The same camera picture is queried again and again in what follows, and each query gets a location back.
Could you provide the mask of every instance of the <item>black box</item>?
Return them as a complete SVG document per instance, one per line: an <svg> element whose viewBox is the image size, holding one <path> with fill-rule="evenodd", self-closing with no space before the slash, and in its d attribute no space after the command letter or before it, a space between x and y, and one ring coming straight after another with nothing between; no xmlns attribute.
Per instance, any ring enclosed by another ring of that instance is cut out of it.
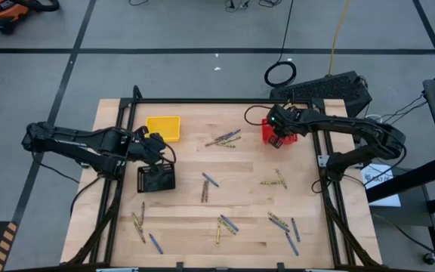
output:
<svg viewBox="0 0 435 272"><path fill-rule="evenodd" d="M343 99L349 117L355 117L372 98L367 87L361 84L355 71L326 76L309 82L302 82L290 86L271 90L270 98L289 99Z"/></svg>

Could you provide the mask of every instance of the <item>white paper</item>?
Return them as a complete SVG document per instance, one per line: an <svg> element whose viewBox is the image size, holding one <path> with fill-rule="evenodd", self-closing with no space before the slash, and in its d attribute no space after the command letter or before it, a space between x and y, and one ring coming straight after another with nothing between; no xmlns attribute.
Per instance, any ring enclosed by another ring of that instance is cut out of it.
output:
<svg viewBox="0 0 435 272"><path fill-rule="evenodd" d="M363 182L370 181L373 177L379 175L383 171L389 169L390 166L388 165L378 165L378 164L370 164L369 166L362 169L362 180ZM388 181L391 178L393 178L392 170L387 171L385 174L380 176L379 178L376 178L374 181L370 182L366 185L366 188L369 189L371 187L374 187L378 184L381 184L384 181ZM380 199L377 201L374 201L372 203L369 203L370 206L381 206L381 207L400 207L400 199L398 195L393 195L386 197L384 199Z"/></svg>

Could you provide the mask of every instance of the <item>gray floor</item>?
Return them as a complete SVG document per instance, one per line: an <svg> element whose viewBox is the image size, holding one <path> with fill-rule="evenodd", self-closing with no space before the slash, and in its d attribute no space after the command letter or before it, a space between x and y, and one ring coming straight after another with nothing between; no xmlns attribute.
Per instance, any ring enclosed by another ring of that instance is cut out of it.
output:
<svg viewBox="0 0 435 272"><path fill-rule="evenodd" d="M71 49L91 0L60 0L62 9L34 14L12 36L0 34L0 48ZM420 0L435 32L435 0ZM345 0L297 0L287 48L330 48ZM127 0L97 0L82 48L279 48L289 0L275 8L255 2L227 13L224 0L150 0L129 7ZM337 48L433 49L412 0L352 1ZM101 98L267 97L263 74L277 54L79 54L57 115L56 125L91 129ZM287 54L297 65L295 82L322 77L328 54ZM31 165L20 147L29 122L46 120L69 54L0 54L0 220L10 220ZM393 113L418 97L421 82L435 77L435 54L335 56L333 73L355 70L367 78L373 102L369 113ZM288 71L271 76L279 81ZM402 167L435 159L435 128L427 106L401 119L409 155ZM73 177L81 170L61 156L44 162ZM76 185L40 169L7 269L56 265L69 222ZM393 228L375 221L384 263L397 268L434 270L422 264L424 250ZM424 227L405 227L430 244Z"/></svg>

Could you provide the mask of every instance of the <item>caster wheel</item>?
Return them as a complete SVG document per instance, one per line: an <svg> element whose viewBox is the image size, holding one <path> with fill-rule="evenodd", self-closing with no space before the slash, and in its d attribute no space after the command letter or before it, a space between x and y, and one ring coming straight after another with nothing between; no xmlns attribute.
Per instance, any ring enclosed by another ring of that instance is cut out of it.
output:
<svg viewBox="0 0 435 272"><path fill-rule="evenodd" d="M435 254L434 253L425 254L424 257L422 257L422 261L424 261L424 263L429 265L435 264Z"/></svg>
<svg viewBox="0 0 435 272"><path fill-rule="evenodd" d="M14 33L14 26L10 23L5 23L4 25L0 26L0 31L5 35L11 35Z"/></svg>

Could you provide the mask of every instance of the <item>orange vacuum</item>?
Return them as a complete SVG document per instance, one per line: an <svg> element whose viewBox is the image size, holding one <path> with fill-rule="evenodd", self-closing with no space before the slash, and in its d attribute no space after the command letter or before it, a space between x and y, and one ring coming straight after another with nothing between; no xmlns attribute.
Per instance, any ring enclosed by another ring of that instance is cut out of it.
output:
<svg viewBox="0 0 435 272"><path fill-rule="evenodd" d="M10 35L14 24L23 19L31 11L57 11L60 8L58 0L50 0L50 5L43 5L38 0L0 0L0 31Z"/></svg>

